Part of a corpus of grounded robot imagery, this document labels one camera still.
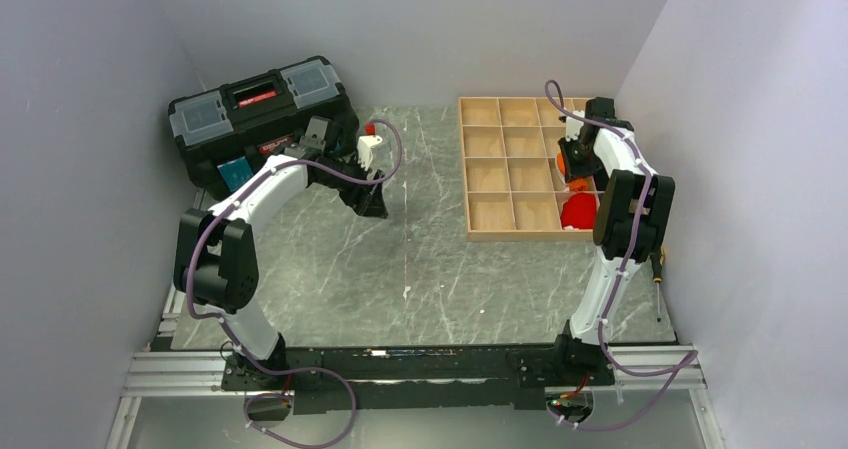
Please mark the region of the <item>orange underwear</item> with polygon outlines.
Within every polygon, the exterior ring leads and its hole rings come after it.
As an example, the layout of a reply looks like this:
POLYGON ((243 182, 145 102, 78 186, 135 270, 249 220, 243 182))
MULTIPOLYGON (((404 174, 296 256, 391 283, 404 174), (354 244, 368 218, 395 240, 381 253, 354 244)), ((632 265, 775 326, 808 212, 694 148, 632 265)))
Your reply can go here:
POLYGON ((590 190, 589 181, 583 177, 577 177, 573 180, 568 180, 566 178, 566 163, 563 155, 558 153, 555 159, 557 173, 559 178, 561 179, 564 189, 569 192, 585 192, 590 190))

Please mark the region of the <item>wooden compartment tray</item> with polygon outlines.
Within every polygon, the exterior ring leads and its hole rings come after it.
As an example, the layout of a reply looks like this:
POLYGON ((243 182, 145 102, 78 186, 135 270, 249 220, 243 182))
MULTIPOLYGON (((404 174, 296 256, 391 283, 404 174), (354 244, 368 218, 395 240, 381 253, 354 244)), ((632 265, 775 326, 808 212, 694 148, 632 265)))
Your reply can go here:
MULTIPOLYGON (((567 98, 581 114, 587 99, 567 98)), ((562 113, 545 97, 462 97, 461 161, 471 242, 589 241, 592 230, 563 229, 564 189, 555 159, 565 137, 562 113)), ((586 178, 597 209, 602 175, 586 178)))

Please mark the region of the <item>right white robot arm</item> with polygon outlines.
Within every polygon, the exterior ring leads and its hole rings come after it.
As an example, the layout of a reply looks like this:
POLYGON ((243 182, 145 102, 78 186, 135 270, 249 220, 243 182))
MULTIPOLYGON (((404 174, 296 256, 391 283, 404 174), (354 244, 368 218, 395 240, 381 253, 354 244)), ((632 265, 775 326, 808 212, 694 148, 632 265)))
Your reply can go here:
POLYGON ((565 179, 606 177, 593 226, 596 247, 592 273, 578 309, 551 357, 557 380, 574 384, 589 370, 607 366, 607 342, 615 313, 635 273, 663 243, 676 185, 645 160, 632 125, 617 118, 610 98, 588 100, 581 114, 566 112, 562 122, 580 122, 575 136, 559 140, 565 179))

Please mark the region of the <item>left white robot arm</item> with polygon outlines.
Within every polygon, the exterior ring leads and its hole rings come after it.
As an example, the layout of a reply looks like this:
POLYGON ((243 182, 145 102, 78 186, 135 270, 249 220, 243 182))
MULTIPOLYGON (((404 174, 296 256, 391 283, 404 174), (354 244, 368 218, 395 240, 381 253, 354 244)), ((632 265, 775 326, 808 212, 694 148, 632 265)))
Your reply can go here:
POLYGON ((255 239, 283 206, 319 185, 364 218, 388 216, 383 185, 399 170, 375 168, 376 152, 387 146, 378 134, 388 121, 372 119, 358 134, 355 151, 340 156, 326 141, 329 120, 313 117, 297 140, 278 146, 264 165, 230 196, 207 210, 190 209, 180 219, 174 262, 174 287, 183 292, 189 314, 212 319, 227 334, 248 376, 264 389, 279 386, 291 373, 284 336, 255 297, 259 268, 255 239))

